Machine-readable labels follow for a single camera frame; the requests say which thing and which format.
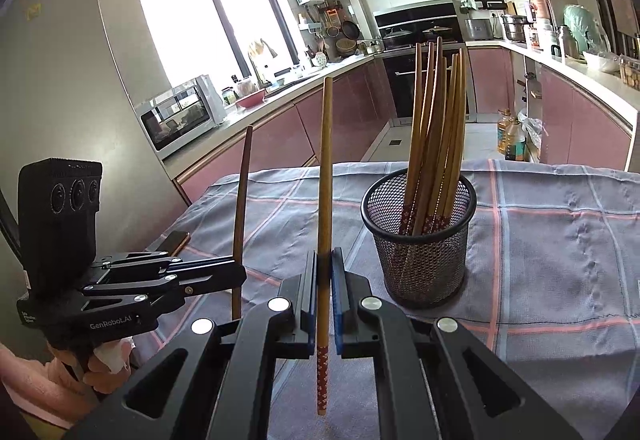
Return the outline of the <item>pink sleeve left forearm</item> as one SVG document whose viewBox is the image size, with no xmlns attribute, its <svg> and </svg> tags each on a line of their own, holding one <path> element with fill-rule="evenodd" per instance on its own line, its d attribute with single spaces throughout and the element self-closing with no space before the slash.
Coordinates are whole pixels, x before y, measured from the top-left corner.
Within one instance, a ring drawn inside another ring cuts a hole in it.
<svg viewBox="0 0 640 440">
<path fill-rule="evenodd" d="M 52 350 L 47 363 L 20 358 L 1 345 L 1 382 L 14 404 L 27 416 L 51 426 L 70 429 L 98 406 L 92 390 L 67 372 L 76 368 L 69 351 Z"/>
</svg>

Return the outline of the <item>left hand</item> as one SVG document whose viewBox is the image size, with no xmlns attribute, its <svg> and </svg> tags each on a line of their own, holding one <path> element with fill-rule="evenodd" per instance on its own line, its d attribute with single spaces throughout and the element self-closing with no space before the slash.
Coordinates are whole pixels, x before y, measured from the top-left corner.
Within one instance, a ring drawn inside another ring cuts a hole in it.
<svg viewBox="0 0 640 440">
<path fill-rule="evenodd" d="M 49 372 L 52 377 L 78 391 L 91 388 L 99 394 L 111 394 L 131 376 L 130 359 L 134 348 L 136 344 L 132 337 L 107 342 L 93 350 L 87 366 L 83 368 L 70 350 L 58 350 L 48 345 L 54 356 Z"/>
</svg>

